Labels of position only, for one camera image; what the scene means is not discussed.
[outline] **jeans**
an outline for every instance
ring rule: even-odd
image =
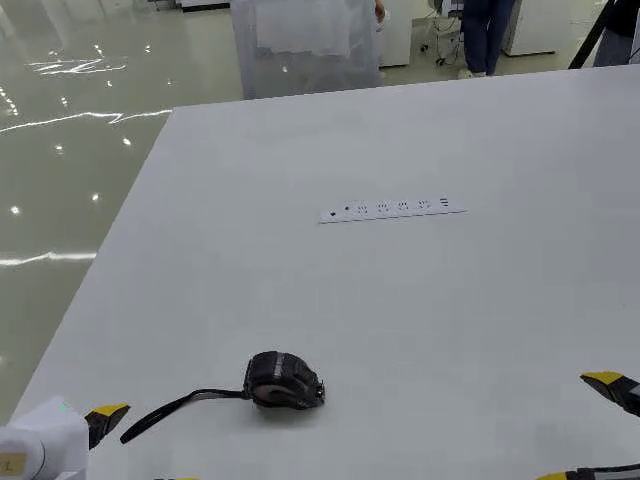
[[[629,63],[632,47],[633,38],[623,37],[605,28],[593,66],[612,67],[614,65],[625,65]]]
[[[465,0],[464,53],[469,70],[493,75],[515,0]]]

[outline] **white power strip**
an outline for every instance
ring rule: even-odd
[[[384,218],[417,217],[466,212],[465,208],[452,204],[446,196],[425,200],[399,200],[378,202],[354,202],[320,215],[319,223],[358,222]]]

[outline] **glossy floor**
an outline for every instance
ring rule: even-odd
[[[435,67],[422,32],[387,83],[455,77],[462,59]],[[503,59],[499,73],[564,68],[574,50]],[[2,425],[170,109],[239,100],[241,88],[228,11],[146,0],[0,0],[0,65]]]

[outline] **black stand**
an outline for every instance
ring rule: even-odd
[[[598,16],[598,19],[596,20],[596,23],[593,24],[589,35],[587,35],[587,38],[584,39],[580,50],[578,50],[578,53],[576,53],[576,56],[571,61],[571,64],[569,65],[570,70],[582,68],[584,66],[584,62],[587,61],[587,58],[589,58],[589,55],[591,55],[591,52],[593,51],[593,47],[595,47],[596,43],[598,43],[600,35],[602,35],[602,32],[604,32],[604,28],[609,21],[611,12],[613,12],[615,3],[616,0],[609,0],[604,6],[602,12],[600,12],[600,15]]]

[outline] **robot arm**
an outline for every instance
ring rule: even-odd
[[[89,450],[122,420],[125,404],[82,417],[55,397],[0,428],[3,480],[84,480]]]

